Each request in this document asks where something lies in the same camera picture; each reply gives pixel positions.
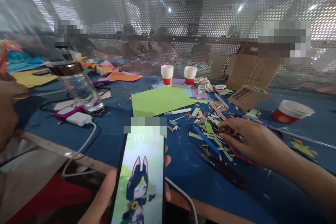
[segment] cardboard box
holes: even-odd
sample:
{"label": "cardboard box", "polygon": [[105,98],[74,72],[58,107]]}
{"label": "cardboard box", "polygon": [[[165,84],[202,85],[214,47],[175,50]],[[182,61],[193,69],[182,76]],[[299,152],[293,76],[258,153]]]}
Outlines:
{"label": "cardboard box", "polygon": [[248,110],[258,106],[263,100],[266,100],[267,97],[269,97],[268,94],[260,92],[251,86],[244,86],[231,95],[228,101],[246,113]]}
{"label": "cardboard box", "polygon": [[228,89],[238,90],[245,84],[266,90],[276,75],[278,58],[258,57],[258,43],[244,43],[238,54],[231,56],[226,69]]}

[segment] smartphone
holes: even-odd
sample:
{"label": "smartphone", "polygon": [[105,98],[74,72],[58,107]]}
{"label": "smartphone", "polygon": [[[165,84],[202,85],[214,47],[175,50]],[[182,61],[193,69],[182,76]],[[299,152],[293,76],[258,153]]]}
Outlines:
{"label": "smartphone", "polygon": [[164,223],[164,149],[159,134],[125,135],[109,223]]}
{"label": "smartphone", "polygon": [[32,75],[41,76],[41,75],[46,75],[46,74],[50,74],[50,73],[51,73],[50,69],[46,69],[46,70],[42,70],[40,72],[32,73]]}

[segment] white charging cable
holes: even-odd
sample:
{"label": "white charging cable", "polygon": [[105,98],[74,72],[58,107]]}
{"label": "white charging cable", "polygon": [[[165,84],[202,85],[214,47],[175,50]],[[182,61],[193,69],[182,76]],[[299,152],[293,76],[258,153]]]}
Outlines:
{"label": "white charging cable", "polygon": [[181,188],[179,188],[177,185],[175,185],[169,178],[166,177],[166,181],[171,184],[177,191],[179,191],[184,197],[187,198],[187,200],[189,200],[192,211],[194,212],[194,217],[195,217],[195,224],[198,224],[197,221],[197,212],[196,212],[196,208],[194,206],[193,201],[191,200],[191,198],[188,196],[188,194],[186,194]]}
{"label": "white charging cable", "polygon": [[88,139],[85,141],[85,143],[82,145],[82,147],[75,153],[74,156],[72,156],[72,157],[68,160],[67,164],[65,165],[65,167],[64,167],[64,169],[63,169],[63,171],[62,171],[62,176],[63,176],[63,177],[78,176],[78,175],[83,175],[83,174],[88,174],[88,173],[96,172],[96,171],[87,171],[87,172],[83,172],[83,173],[65,174],[65,171],[67,170],[67,168],[68,168],[69,164],[71,163],[71,161],[74,160],[75,157],[76,157],[76,156],[77,156],[77,155],[84,149],[84,147],[85,147],[85,146],[87,145],[87,143],[91,140],[93,134],[94,134],[95,131],[96,131],[97,125],[96,125],[95,123],[93,123],[93,122],[90,121],[90,122],[87,122],[87,124],[92,124],[92,125],[93,125],[93,131],[92,131],[91,135],[89,136],[89,138],[88,138]]}

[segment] anime character wallpaper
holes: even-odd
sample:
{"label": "anime character wallpaper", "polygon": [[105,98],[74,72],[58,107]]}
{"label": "anime character wallpaper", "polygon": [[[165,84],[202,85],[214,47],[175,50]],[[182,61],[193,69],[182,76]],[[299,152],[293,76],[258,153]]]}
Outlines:
{"label": "anime character wallpaper", "polygon": [[162,223],[164,141],[154,139],[128,135],[111,224]]}

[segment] water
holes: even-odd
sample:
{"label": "water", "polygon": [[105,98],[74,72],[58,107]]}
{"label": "water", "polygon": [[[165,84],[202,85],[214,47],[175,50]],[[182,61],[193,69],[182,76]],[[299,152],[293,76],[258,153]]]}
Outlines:
{"label": "water", "polygon": [[103,110],[104,103],[86,73],[57,78],[89,114]]}

